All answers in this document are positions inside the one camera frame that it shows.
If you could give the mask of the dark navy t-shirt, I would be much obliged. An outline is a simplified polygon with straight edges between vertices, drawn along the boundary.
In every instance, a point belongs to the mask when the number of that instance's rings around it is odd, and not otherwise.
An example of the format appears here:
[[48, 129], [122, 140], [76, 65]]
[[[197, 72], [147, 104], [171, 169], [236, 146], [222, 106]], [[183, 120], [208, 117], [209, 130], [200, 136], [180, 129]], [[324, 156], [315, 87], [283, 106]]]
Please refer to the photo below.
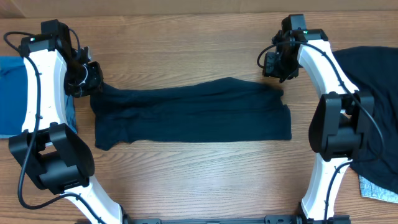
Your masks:
[[157, 90], [104, 85], [91, 96], [95, 146], [120, 142], [238, 142], [290, 140], [291, 115], [270, 85], [235, 78]]

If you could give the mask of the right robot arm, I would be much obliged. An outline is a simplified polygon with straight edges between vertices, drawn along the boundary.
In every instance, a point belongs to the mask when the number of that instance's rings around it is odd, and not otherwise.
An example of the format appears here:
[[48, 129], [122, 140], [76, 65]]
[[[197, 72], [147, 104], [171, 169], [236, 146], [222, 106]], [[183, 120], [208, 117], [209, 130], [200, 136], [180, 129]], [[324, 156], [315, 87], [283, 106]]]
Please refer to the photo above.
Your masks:
[[321, 29], [308, 29], [303, 14], [291, 14], [281, 22], [272, 47], [257, 58], [265, 77], [280, 82], [298, 76], [303, 68], [319, 97], [308, 129], [315, 162], [306, 194], [297, 215], [268, 215], [265, 223], [350, 223], [347, 215], [335, 215], [334, 204], [344, 174], [366, 148], [374, 98], [359, 91], [336, 61], [328, 37]]

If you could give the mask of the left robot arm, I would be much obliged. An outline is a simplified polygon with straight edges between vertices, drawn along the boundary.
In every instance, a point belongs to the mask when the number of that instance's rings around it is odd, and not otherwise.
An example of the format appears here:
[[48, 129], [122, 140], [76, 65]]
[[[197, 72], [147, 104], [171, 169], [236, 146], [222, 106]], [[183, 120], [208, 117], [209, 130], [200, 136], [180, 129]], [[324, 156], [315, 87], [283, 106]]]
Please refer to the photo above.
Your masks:
[[23, 33], [16, 51], [27, 70], [27, 109], [21, 133], [9, 150], [28, 177], [53, 199], [71, 201], [91, 223], [130, 223], [95, 177], [90, 148], [67, 119], [67, 98], [103, 89], [103, 73], [88, 47], [72, 44], [75, 31], [58, 20], [45, 21], [39, 34]]

